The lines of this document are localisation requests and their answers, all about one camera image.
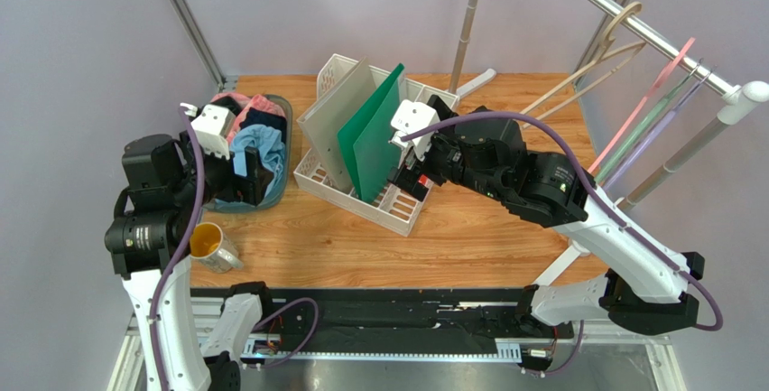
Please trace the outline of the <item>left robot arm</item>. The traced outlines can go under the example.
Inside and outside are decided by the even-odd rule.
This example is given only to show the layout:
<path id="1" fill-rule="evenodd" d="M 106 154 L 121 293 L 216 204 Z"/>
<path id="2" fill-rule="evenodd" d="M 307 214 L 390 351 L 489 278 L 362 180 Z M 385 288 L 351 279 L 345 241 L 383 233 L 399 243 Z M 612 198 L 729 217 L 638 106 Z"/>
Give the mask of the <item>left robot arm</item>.
<path id="1" fill-rule="evenodd" d="M 237 390 L 242 352 L 253 327 L 273 307 L 266 284 L 231 286 L 218 321 L 200 342 L 192 310 L 189 252 L 202 207 L 214 199 L 259 203 L 272 174 L 254 148 L 239 172 L 181 134 L 149 135 L 125 147 L 127 179 L 105 234 L 115 273 L 127 292 L 151 390 Z"/>

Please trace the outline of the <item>beige wooden hanger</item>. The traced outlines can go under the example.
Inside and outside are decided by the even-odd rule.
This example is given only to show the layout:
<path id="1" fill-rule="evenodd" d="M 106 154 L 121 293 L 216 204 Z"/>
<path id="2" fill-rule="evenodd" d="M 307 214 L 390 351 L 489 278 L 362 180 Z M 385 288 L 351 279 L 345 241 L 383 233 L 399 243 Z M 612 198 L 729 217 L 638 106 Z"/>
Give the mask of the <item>beige wooden hanger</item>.
<path id="1" fill-rule="evenodd" d="M 643 4 L 639 1 L 634 1 L 629 5 L 625 6 L 620 11 L 620 13 L 611 20 L 607 28 L 604 30 L 604 32 L 600 36 L 598 41 L 597 51 L 593 54 L 593 56 L 590 58 L 588 63 L 586 63 L 581 68 L 577 69 L 574 73 L 568 76 L 564 81 L 562 81 L 558 85 L 551 88 L 544 95 L 540 96 L 528 107 L 524 108 L 521 111 L 521 114 L 529 116 L 532 111 L 542 106 L 546 101 L 553 98 L 558 93 L 562 92 L 565 88 L 574 87 L 580 79 L 585 78 L 593 69 L 597 68 L 598 66 L 602 65 L 607 61 L 611 61 L 617 56 L 623 58 L 620 62 L 617 63 L 615 67 L 611 68 L 603 76 L 601 76 L 598 79 L 595 79 L 593 82 L 588 84 L 585 88 L 577 91 L 570 98 L 567 98 L 566 100 L 560 102 L 560 104 L 554 107 L 551 107 L 550 109 L 548 109 L 547 111 L 544 111 L 543 113 L 541 113 L 536 117 L 537 120 L 544 120 L 548 116 L 551 116 L 561 111 L 563 108 L 567 107 L 572 102 L 577 101 L 584 94 L 586 94 L 587 92 L 589 92 L 590 90 L 592 90 L 593 88 L 601 84 L 604 80 L 614 75 L 616 72 L 621 70 L 628 62 L 633 60 L 635 56 L 637 56 L 638 53 L 646 46 L 646 42 L 643 40 L 640 40 L 640 41 L 631 42 L 621 47 L 613 49 L 612 46 L 616 41 L 616 37 L 614 33 L 618 26 L 625 23 L 625 21 L 629 17 L 632 17 L 634 15 L 641 13 L 642 10 L 643 10 Z"/>

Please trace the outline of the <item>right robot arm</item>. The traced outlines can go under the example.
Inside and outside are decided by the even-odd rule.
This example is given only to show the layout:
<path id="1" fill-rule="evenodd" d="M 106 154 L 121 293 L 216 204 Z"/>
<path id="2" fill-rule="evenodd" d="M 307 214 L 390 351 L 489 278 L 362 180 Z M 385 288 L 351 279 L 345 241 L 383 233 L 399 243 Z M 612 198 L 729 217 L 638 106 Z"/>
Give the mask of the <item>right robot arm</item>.
<path id="1" fill-rule="evenodd" d="M 532 284 L 520 315 L 555 326 L 607 318 L 643 335 L 698 326 L 703 257 L 663 246 L 632 222 L 595 183 L 565 144 L 527 148 L 520 117 L 474 113 L 446 120 L 396 117 L 392 143 L 407 151 L 390 182 L 419 199 L 420 178 L 451 182 L 502 204 L 521 220 L 550 228 L 607 265 L 578 284 Z"/>

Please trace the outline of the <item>light blue shorts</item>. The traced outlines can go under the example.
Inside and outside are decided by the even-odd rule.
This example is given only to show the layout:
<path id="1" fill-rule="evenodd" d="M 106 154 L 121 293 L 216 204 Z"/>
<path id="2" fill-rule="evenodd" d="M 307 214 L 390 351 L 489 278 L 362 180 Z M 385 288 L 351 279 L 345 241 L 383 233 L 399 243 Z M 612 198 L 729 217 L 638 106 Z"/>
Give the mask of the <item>light blue shorts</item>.
<path id="1" fill-rule="evenodd" d="M 254 147 L 259 150 L 265 168 L 272 171 L 274 179 L 266 190 L 264 200 L 258 206 L 250 206 L 239 202 L 216 200 L 208 209 L 219 213 L 247 213 L 256 210 L 269 209 L 282 198 L 287 182 L 288 152 L 283 142 L 283 132 L 271 126 L 252 125 L 241 129 L 230 144 L 234 154 L 236 173 L 244 174 L 244 150 Z"/>

